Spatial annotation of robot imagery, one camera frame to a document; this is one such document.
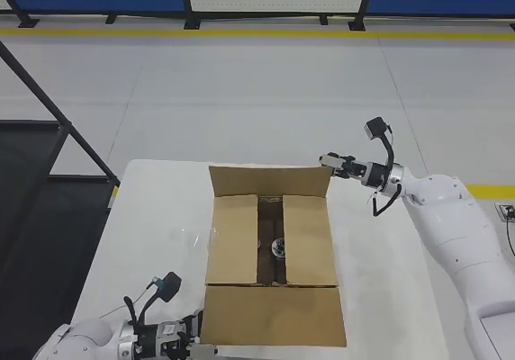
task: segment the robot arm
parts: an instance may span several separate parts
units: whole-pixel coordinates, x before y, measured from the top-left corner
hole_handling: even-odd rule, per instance
[[[385,125],[375,118],[366,125],[370,139],[386,145]],[[362,163],[329,153],[320,157],[333,175],[356,178],[390,198],[374,216],[401,198],[424,247],[444,268],[466,309],[465,335],[478,360],[515,360],[515,276],[501,254],[495,229],[475,198],[455,177],[418,179],[394,164]]]
[[[169,302],[179,291],[181,279],[169,273],[164,279],[154,277],[148,288],[156,285],[156,293],[146,302],[139,317],[133,301],[124,297],[131,321],[124,321],[113,331],[101,319],[90,319],[75,325],[62,325],[41,347],[33,360],[186,360],[211,359],[217,347],[199,344],[203,311],[177,321],[145,323],[145,312],[156,300]]]

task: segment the white table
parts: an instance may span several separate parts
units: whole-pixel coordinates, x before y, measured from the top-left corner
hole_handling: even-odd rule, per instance
[[[130,162],[74,320],[103,315],[123,305],[124,295],[135,300],[153,276],[169,271],[183,279],[181,290],[170,303],[154,304],[147,322],[179,319],[203,307],[213,203],[207,167],[180,161]],[[418,233],[401,202],[374,218],[371,193],[355,180],[336,178],[327,196],[348,347],[220,346],[220,354],[448,359]],[[125,309],[107,317],[111,322],[128,318]]]

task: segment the cardboard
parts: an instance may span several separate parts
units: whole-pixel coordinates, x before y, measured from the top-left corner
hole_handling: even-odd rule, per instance
[[[210,166],[210,177],[216,197],[252,194],[325,197],[331,168]]]
[[[289,284],[338,286],[326,199],[284,196],[284,234]]]
[[[210,166],[215,199],[201,340],[344,347],[326,167]],[[271,248],[285,239],[285,258]]]
[[[346,345],[337,288],[208,286],[204,308],[205,344]]]
[[[213,200],[207,284],[255,284],[258,261],[258,197]]]

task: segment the electrical outlet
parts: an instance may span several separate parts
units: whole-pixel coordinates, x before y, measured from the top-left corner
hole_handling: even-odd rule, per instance
[[[506,222],[506,219],[508,218],[508,208],[510,208],[510,207],[513,207],[513,209],[515,211],[515,205],[513,203],[497,202],[495,204],[495,210],[498,212],[501,222]],[[513,218],[510,218],[510,222],[515,222],[515,220]]]

